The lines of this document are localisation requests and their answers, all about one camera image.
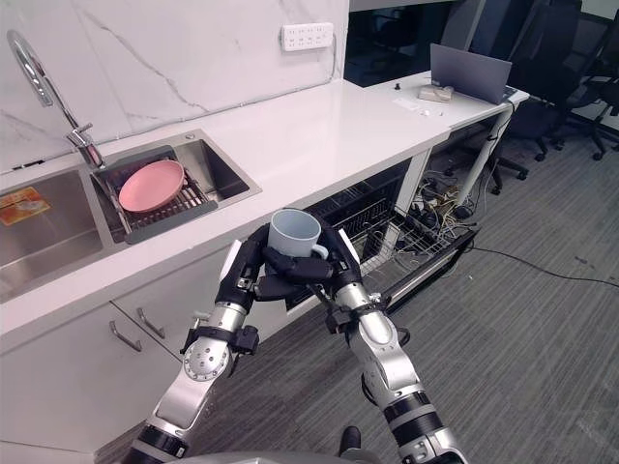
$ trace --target chrome faucet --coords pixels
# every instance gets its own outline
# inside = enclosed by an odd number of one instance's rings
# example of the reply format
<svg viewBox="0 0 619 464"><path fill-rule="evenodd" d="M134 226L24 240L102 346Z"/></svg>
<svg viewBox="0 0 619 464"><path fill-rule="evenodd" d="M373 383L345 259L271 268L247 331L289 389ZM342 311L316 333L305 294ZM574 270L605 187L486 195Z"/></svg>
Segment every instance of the chrome faucet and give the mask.
<svg viewBox="0 0 619 464"><path fill-rule="evenodd" d="M53 106L55 103L60 107L63 114L71 124L73 130L67 134L67 138L79 153L84 157L86 163L93 168L103 168L103 158L95 146L88 130L93 127L92 123L80 126L69 107L63 102L56 87L51 82L49 75L45 72L41 60L33 50L32 46L16 30L7 32L7 40L13 51L19 67L32 85L37 98L42 106Z"/></svg>

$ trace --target window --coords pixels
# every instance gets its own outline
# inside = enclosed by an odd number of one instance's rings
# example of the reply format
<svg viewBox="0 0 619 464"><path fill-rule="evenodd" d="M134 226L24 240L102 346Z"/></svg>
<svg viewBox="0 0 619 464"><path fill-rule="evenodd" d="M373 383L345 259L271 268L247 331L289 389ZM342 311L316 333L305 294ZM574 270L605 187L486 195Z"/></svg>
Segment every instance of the window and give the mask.
<svg viewBox="0 0 619 464"><path fill-rule="evenodd" d="M351 12L344 78L362 87L429 70L453 2Z"/></svg>

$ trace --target power outlet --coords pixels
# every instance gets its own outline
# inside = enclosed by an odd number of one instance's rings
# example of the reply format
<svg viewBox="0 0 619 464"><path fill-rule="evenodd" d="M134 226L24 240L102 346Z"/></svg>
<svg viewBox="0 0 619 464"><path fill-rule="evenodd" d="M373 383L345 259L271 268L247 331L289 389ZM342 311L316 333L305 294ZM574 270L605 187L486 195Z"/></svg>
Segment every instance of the power outlet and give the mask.
<svg viewBox="0 0 619 464"><path fill-rule="evenodd" d="M323 48L333 43L333 23L290 24L281 27L281 47L284 51Z"/></svg>

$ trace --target open dishwasher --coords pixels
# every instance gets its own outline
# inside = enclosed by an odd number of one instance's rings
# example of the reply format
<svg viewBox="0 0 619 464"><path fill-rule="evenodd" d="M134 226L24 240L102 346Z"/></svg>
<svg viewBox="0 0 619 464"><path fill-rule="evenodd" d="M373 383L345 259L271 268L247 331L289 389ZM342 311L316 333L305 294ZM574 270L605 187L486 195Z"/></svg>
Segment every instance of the open dishwasher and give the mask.
<svg viewBox="0 0 619 464"><path fill-rule="evenodd" d="M446 233L440 226L425 225L414 208L403 211L396 206L409 162L307 208L346 231L361 260L367 289L391 298L388 313L447 273L477 233L463 226L457 233ZM286 306L290 309L310 295L300 292L286 300Z"/></svg>

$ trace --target marble backsplash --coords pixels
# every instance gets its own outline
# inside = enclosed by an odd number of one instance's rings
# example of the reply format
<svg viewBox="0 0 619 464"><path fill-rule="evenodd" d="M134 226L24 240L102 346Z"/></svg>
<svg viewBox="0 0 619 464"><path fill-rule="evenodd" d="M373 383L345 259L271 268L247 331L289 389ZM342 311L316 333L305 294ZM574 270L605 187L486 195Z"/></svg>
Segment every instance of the marble backsplash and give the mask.
<svg viewBox="0 0 619 464"><path fill-rule="evenodd" d="M347 0L2 0L2 37L37 52L97 141L341 76ZM333 22L329 48L283 52L283 24ZM40 106L0 40L0 170L67 153L69 125Z"/></svg>

